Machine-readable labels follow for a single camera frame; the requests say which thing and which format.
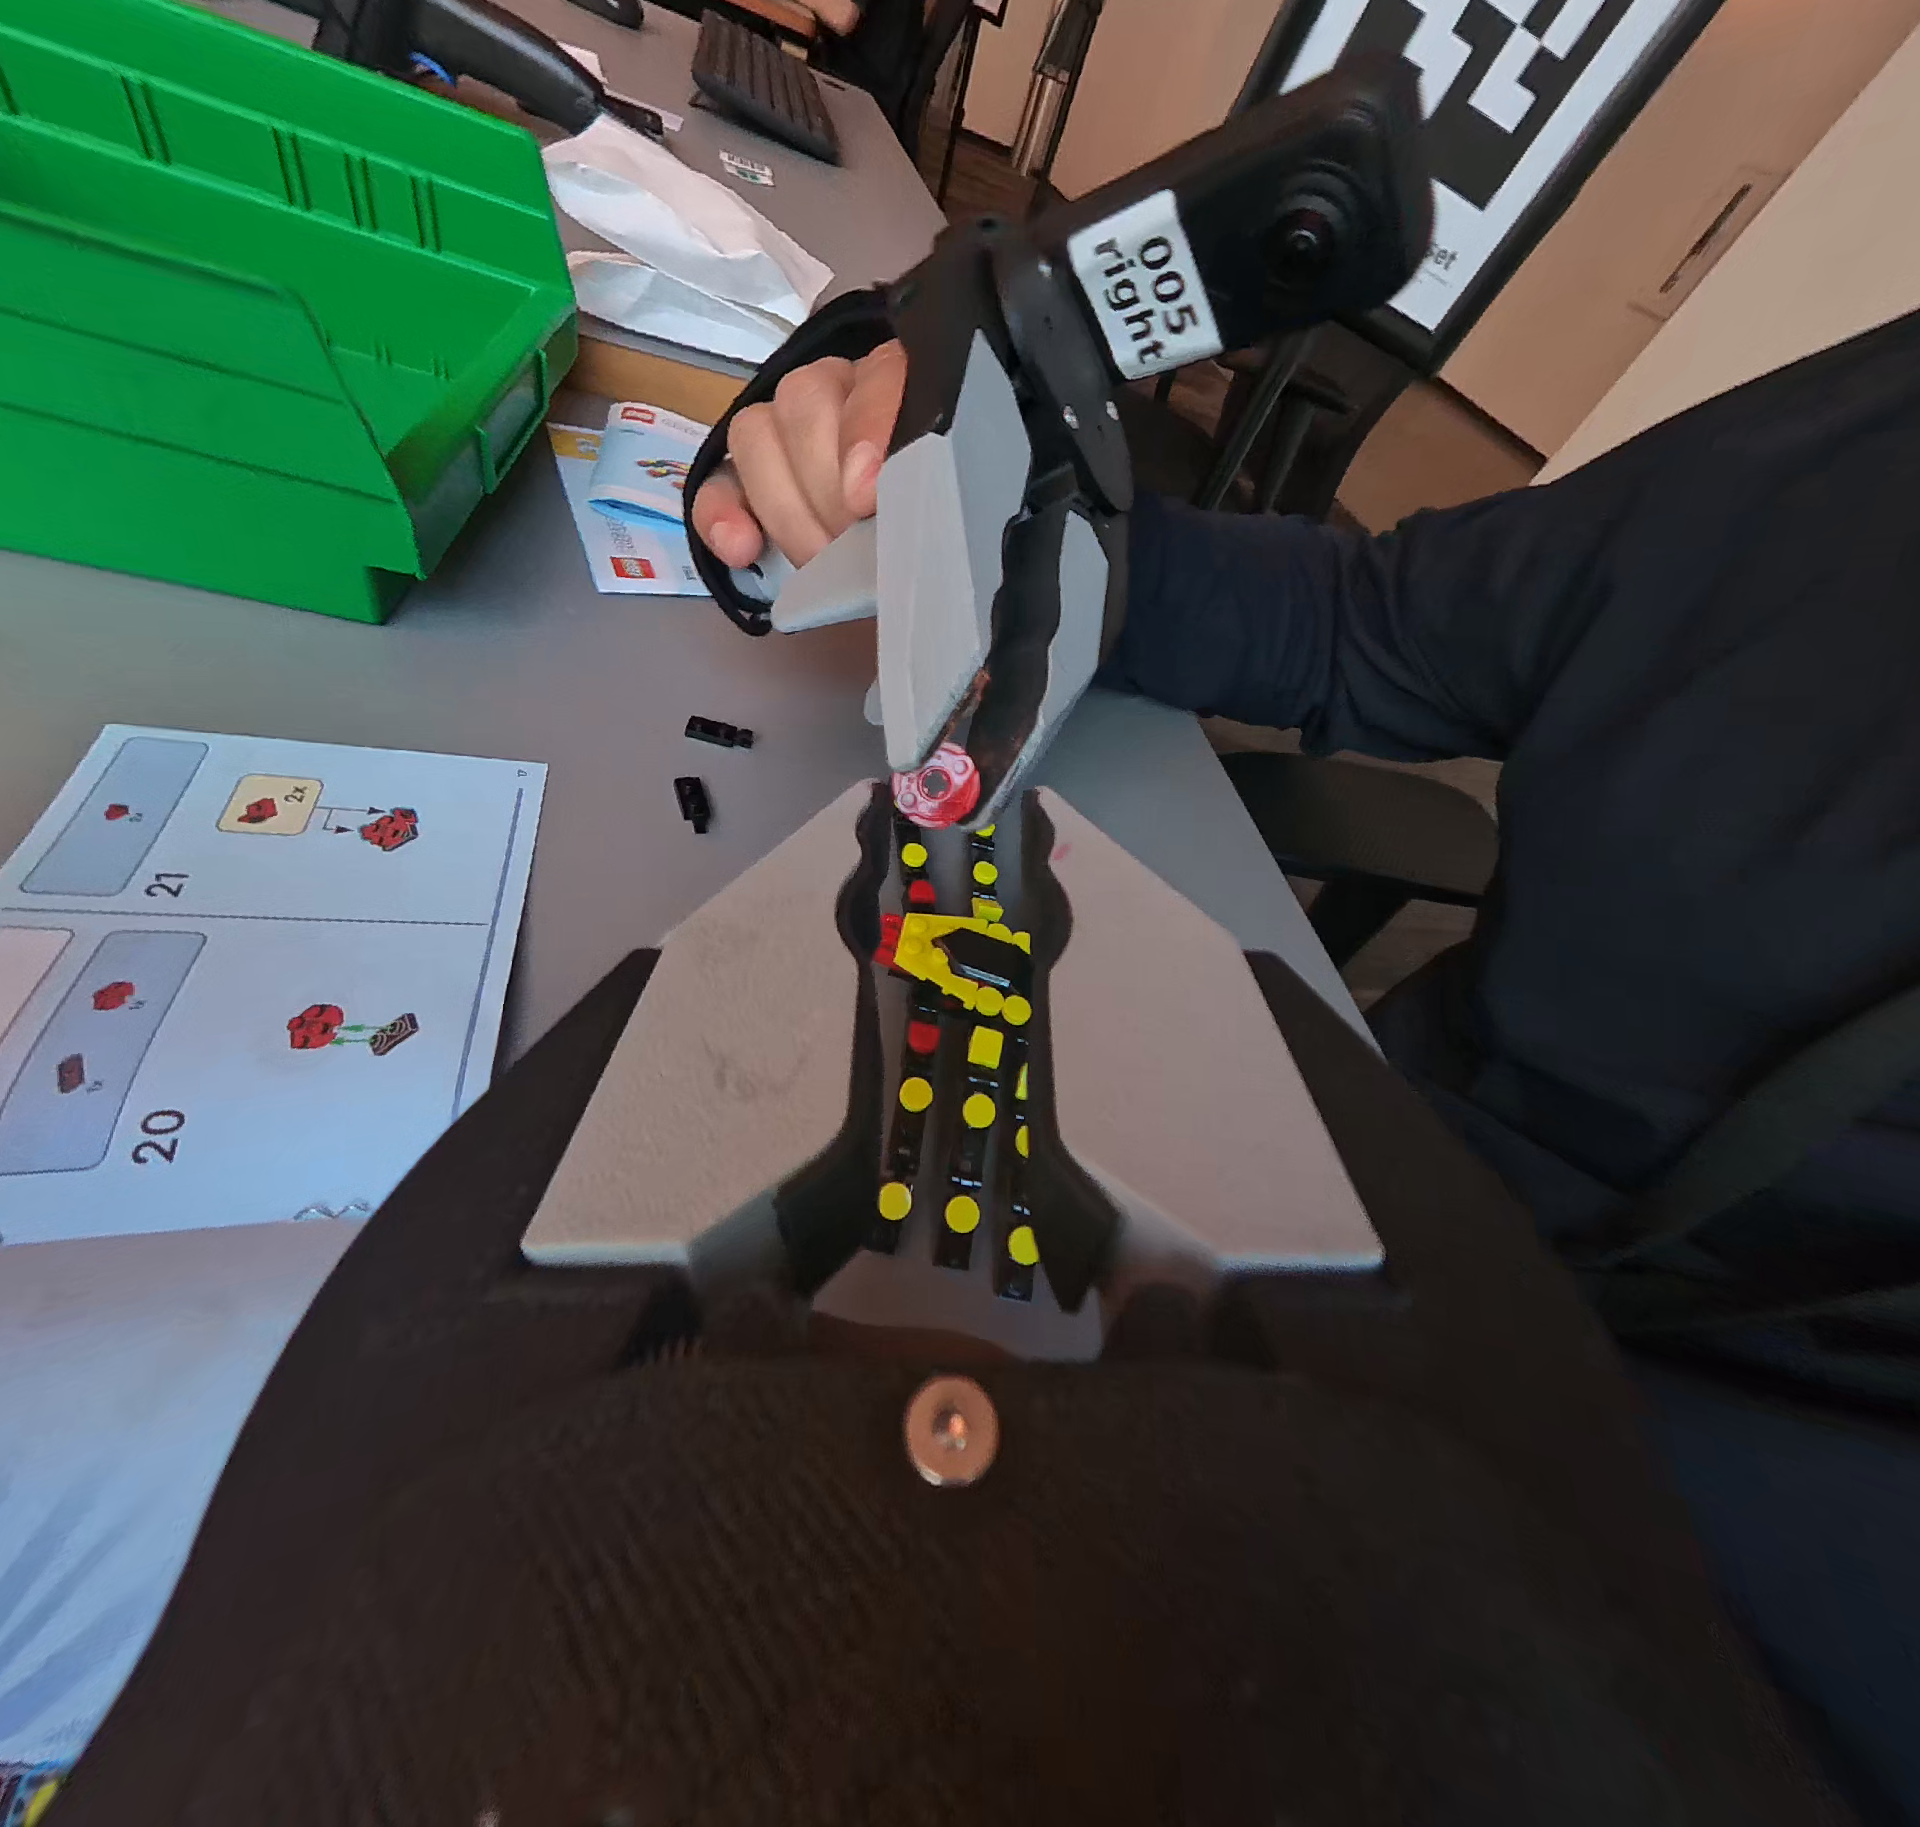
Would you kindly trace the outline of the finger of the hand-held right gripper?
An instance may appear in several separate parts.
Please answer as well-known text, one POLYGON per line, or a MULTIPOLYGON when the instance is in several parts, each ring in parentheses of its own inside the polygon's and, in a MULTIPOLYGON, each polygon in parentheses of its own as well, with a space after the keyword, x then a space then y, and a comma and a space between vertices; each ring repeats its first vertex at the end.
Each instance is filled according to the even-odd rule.
POLYGON ((1016 388, 976 331, 947 429, 900 448, 877 480, 877 705, 895 770, 946 741, 988 664, 1005 531, 1032 469, 1016 388))
POLYGON ((1013 524, 967 736, 979 781, 967 826, 1003 819, 1091 687, 1108 587, 1111 558, 1080 507, 1046 505, 1013 524))

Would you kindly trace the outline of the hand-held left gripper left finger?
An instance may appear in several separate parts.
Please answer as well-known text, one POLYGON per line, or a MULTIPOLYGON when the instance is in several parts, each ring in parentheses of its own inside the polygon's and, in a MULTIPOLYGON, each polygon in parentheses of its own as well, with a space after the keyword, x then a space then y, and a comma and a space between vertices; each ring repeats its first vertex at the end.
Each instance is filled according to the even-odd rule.
POLYGON ((526 1227, 530 1264, 812 1294, 852 1260, 877 1198, 891 833, 884 787, 853 783, 662 941, 526 1227))

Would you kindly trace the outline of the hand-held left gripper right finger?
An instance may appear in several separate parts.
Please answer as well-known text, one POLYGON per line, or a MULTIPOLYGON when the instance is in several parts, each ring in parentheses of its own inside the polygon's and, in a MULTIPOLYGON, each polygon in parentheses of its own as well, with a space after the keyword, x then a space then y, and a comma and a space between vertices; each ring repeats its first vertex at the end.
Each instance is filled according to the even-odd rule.
POLYGON ((1236 941, 1050 787, 1022 798, 1027 1187, 1064 1311, 1370 1276, 1384 1245, 1236 941))

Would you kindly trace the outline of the red round lego piece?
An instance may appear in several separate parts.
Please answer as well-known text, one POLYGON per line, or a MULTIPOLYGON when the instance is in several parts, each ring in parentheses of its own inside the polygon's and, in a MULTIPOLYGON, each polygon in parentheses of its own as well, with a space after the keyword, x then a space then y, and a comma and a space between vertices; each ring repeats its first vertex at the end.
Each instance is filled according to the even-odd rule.
POLYGON ((979 806, 978 762, 961 742, 941 742, 923 762, 891 776, 900 816, 917 828, 962 826, 979 806))

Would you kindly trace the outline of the black yellow lego spider model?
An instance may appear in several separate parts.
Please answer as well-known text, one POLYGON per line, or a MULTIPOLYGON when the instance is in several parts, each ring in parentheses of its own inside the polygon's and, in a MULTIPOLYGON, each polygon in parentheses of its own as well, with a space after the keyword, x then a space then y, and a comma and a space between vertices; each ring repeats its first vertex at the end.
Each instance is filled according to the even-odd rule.
POLYGON ((998 901, 994 831, 968 837, 968 897, 946 905, 931 835, 895 816, 900 901, 878 920, 874 964, 905 983, 898 1071, 887 1097, 866 1247, 898 1257, 923 1222, 931 1264, 991 1264, 998 1299, 1042 1283, 1028 1188, 1034 1024, 1028 941, 998 901))

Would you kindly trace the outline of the person's right forearm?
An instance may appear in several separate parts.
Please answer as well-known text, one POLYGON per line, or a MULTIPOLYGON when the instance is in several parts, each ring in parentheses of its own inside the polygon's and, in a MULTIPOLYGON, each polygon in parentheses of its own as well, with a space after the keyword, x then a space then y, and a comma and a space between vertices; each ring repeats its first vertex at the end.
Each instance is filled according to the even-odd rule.
POLYGON ((1619 554, 1568 489, 1386 533, 1143 497, 1100 687, 1316 753, 1512 757, 1636 690, 1619 554))

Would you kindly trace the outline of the lego instruction booklet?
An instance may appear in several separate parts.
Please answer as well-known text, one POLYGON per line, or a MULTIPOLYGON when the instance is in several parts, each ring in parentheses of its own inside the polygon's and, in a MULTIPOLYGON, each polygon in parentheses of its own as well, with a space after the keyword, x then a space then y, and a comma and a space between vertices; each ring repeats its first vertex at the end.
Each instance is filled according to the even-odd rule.
POLYGON ((5 862, 5 1778, 80 1759, 303 1309, 491 1084, 542 783, 109 723, 5 862))

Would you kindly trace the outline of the person's right hand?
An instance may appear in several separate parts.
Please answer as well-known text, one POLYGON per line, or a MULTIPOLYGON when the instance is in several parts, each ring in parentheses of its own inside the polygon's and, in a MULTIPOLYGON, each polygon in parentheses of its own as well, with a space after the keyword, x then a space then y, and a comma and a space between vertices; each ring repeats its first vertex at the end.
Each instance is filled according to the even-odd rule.
POLYGON ((724 462, 691 505, 695 535, 728 567, 777 551, 801 567, 877 513, 910 355, 887 341, 858 359, 821 358, 734 416, 724 462))

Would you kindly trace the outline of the small folded leaflet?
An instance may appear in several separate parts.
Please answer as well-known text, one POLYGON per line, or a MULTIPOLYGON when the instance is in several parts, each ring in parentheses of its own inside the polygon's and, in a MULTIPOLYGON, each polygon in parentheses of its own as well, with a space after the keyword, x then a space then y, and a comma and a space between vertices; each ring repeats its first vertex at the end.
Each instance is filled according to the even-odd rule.
POLYGON ((640 401, 603 427, 546 423, 591 583, 613 597, 708 597, 686 538, 693 460, 708 423, 640 401))

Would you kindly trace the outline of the white paper bag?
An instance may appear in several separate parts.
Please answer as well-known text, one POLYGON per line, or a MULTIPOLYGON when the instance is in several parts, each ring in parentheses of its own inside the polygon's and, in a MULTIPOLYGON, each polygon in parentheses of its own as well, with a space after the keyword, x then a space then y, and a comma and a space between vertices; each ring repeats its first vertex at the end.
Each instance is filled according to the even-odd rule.
POLYGON ((540 149, 552 198, 611 248, 722 303, 786 323, 825 298, 835 270, 728 183, 603 115, 540 149))
POLYGON ((721 302, 630 255, 575 250, 566 264, 584 317, 678 348, 762 363, 796 330, 778 315, 721 302))

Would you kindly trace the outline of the black keyboard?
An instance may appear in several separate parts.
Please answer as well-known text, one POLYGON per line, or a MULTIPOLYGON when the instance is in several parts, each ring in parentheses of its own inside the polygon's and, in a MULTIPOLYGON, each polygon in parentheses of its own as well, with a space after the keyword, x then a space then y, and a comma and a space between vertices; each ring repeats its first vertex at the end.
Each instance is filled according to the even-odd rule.
POLYGON ((823 83, 803 59, 748 26, 708 9, 691 82, 709 112, 829 166, 843 162, 823 83))

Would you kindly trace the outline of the person's torso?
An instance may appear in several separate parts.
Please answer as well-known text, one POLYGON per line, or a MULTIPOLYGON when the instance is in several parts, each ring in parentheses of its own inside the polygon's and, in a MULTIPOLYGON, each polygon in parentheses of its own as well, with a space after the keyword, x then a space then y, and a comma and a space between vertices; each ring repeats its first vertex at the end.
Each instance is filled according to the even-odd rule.
POLYGON ((1868 1823, 1917 1823, 1917 386, 1907 312, 1357 541, 1334 734, 1500 760, 1416 1068, 1868 1823))

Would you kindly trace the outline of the green plastic storage bin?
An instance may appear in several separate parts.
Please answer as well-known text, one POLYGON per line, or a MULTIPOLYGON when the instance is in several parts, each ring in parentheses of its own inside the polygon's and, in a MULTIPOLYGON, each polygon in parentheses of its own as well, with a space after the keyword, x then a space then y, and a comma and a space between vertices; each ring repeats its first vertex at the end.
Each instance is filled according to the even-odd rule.
POLYGON ((381 624, 578 312, 506 120, 183 0, 2 0, 2 545, 381 624))

